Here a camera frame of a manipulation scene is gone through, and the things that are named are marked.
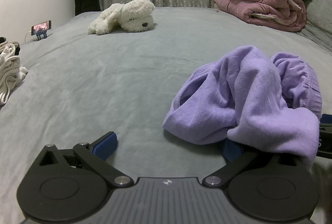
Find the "folded white garment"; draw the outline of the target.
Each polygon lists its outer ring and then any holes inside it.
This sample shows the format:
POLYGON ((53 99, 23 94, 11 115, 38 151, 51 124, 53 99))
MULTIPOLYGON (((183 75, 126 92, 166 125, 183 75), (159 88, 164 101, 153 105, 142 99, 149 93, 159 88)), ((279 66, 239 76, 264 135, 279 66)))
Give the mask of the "folded white garment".
POLYGON ((1 106, 4 106, 10 94, 21 84, 28 69, 21 65, 18 42, 1 43, 1 106))

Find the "purple pants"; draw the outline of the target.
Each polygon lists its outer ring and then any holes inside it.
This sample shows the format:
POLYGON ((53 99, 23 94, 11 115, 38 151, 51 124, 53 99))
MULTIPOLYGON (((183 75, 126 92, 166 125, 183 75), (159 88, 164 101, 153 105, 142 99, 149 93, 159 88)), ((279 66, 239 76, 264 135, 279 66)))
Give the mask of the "purple pants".
POLYGON ((314 69, 293 54, 243 46, 199 67, 174 97, 163 128, 187 142, 224 139, 298 156, 319 147, 322 96, 314 69))

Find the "white plush dog toy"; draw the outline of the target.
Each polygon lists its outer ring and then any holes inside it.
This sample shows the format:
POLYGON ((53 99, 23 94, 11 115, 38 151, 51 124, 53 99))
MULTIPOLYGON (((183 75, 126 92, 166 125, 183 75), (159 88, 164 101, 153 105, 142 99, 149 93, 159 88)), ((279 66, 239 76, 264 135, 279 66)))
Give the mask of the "white plush dog toy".
POLYGON ((152 13, 154 4, 150 0, 132 0, 126 4, 112 4, 91 22, 88 34, 105 35, 116 27, 129 33, 148 31, 154 27, 152 13))

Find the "smartphone on blue stand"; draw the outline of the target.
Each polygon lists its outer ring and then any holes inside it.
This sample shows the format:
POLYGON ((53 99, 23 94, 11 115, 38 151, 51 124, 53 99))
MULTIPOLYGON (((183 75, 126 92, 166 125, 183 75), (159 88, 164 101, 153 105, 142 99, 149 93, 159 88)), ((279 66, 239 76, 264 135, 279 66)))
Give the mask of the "smartphone on blue stand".
POLYGON ((52 27, 52 21, 48 20, 31 27, 31 36, 36 35, 37 40, 47 38, 47 31, 52 27))

